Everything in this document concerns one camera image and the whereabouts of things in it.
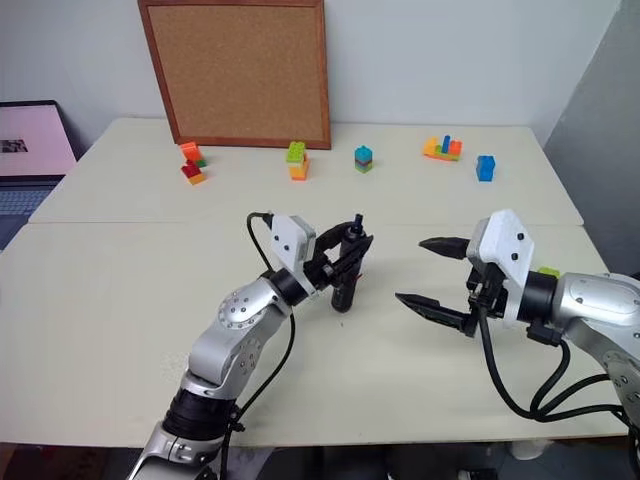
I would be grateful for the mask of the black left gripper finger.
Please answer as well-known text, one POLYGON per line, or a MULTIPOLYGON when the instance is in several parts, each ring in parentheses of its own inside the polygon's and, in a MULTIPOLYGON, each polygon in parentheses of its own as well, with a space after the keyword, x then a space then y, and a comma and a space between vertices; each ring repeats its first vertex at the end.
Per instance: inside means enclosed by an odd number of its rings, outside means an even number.
POLYGON ((351 225, 352 225, 351 222, 343 222, 326 230, 324 233, 318 236, 315 240, 315 247, 314 247, 314 253, 313 253, 312 259, 317 260, 322 255, 324 255, 326 251, 332 250, 336 246, 339 246, 342 242, 342 239, 345 233, 351 227, 351 225))
POLYGON ((345 252, 333 263, 332 285, 356 282, 360 276, 364 256, 371 247, 373 235, 364 236, 350 243, 345 252))

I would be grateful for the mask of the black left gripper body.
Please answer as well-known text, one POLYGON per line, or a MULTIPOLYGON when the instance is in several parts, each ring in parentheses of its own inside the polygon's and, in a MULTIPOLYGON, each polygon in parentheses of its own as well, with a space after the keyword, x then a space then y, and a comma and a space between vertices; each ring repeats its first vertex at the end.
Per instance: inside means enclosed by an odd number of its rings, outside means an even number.
POLYGON ((345 271, 343 258, 331 261, 324 253, 304 263, 304 274, 315 290, 325 290, 328 286, 338 288, 344 283, 345 271))

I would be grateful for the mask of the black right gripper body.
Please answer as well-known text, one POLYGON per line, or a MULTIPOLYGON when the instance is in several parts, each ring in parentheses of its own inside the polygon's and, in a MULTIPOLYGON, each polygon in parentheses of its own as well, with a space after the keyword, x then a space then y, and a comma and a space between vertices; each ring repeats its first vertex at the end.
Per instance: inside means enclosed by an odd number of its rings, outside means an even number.
POLYGON ((466 282, 469 291, 469 317, 463 327, 467 337, 473 337, 481 318, 480 309, 486 309, 486 315, 491 318, 504 318, 507 301, 507 291, 503 286, 506 277, 495 264, 487 264, 482 271, 473 267, 466 282))

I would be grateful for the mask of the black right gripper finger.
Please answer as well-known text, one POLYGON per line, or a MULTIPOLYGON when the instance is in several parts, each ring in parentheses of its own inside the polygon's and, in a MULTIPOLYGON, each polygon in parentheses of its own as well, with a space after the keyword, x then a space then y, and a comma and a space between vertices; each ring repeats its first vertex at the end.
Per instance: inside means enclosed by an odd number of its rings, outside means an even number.
POLYGON ((432 237, 420 241, 418 245, 440 256, 462 260, 467 257, 469 240, 460 237, 432 237))
POLYGON ((475 320, 470 313, 443 307, 437 300, 417 294, 396 292, 395 297, 424 319, 453 328, 465 336, 475 335, 475 320))

